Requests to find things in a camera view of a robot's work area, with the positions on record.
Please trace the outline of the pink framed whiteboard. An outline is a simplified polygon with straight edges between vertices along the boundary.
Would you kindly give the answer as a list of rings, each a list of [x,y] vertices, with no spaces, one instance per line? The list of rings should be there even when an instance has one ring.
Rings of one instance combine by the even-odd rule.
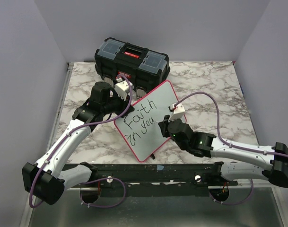
[[[162,136],[158,125],[166,115],[171,115],[169,107],[178,102],[178,97],[169,80],[164,81],[142,99],[135,102],[130,112],[114,124],[139,162],[144,162],[151,154],[165,144],[169,138]]]

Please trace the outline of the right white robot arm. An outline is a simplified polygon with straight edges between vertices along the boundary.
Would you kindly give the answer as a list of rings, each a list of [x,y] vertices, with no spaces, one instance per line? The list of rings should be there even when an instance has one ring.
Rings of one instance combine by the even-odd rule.
[[[181,119],[169,120],[166,115],[158,123],[164,138],[171,138],[180,148],[195,157],[217,157],[234,160],[222,164],[210,173],[210,180],[221,185],[226,180],[261,179],[272,185],[288,188],[288,147],[276,142],[274,146],[255,146],[224,140],[211,134],[193,131]]]

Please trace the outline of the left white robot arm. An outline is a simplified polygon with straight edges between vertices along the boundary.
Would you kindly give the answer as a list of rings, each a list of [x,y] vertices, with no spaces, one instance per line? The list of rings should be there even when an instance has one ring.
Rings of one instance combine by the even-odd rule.
[[[64,171],[69,157],[78,145],[94,131],[96,126],[111,122],[104,120],[106,115],[116,114],[115,119],[134,111],[131,106],[133,85],[127,80],[118,82],[114,87],[106,82],[97,82],[91,96],[77,108],[67,129],[55,144],[34,164],[26,163],[22,168],[24,188],[29,192],[29,205],[33,197],[49,205],[55,204],[65,190],[84,184],[94,186],[99,180],[97,168],[82,162]]]

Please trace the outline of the blue tape piece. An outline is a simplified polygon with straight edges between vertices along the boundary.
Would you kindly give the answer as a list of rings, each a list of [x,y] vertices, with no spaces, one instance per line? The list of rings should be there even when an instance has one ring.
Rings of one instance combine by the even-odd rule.
[[[163,165],[157,165],[157,171],[162,171],[164,168],[165,167]]]

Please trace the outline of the black plastic toolbox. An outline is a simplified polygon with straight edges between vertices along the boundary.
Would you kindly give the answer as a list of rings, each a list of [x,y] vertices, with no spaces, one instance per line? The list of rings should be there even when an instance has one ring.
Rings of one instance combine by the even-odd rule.
[[[103,81],[114,87],[117,76],[122,74],[133,84],[137,98],[165,81],[170,72],[167,54],[111,37],[96,50],[95,62],[96,72]]]

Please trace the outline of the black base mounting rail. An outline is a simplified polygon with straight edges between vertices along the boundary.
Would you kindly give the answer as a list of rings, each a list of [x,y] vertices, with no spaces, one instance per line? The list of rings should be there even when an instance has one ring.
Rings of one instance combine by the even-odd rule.
[[[165,197],[209,195],[208,187],[236,186],[219,175],[223,162],[214,164],[95,164],[89,184],[78,187],[99,189],[102,197]]]

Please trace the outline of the aluminium frame rail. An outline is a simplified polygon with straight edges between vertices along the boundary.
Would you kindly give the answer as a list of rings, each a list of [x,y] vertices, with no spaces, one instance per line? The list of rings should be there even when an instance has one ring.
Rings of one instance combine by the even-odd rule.
[[[65,101],[65,97],[68,91],[68,87],[69,87],[69,82],[71,79],[71,75],[72,75],[72,71],[73,71],[73,67],[74,67],[74,63],[73,62],[68,62],[67,63],[68,67],[67,67],[67,71],[65,74],[65,80],[64,80],[64,84],[63,84],[63,88],[61,91],[61,95],[60,95],[60,99],[58,102],[58,106],[55,112],[55,116],[54,116],[54,120],[53,120],[53,124],[52,124],[52,130],[51,130],[51,134],[47,143],[47,148],[44,152],[47,153],[49,151],[49,149],[52,147],[54,141],[55,141],[55,137],[57,135],[57,130],[58,130],[58,126],[59,126],[59,122],[60,122],[60,118],[61,118],[61,113],[63,110],[63,105],[64,105],[64,101]],[[27,197],[27,201],[25,204],[25,208],[23,211],[23,215],[20,221],[20,227],[28,227],[30,224],[30,219],[32,216],[32,212],[33,209],[29,206],[29,198],[30,198],[30,194]]]

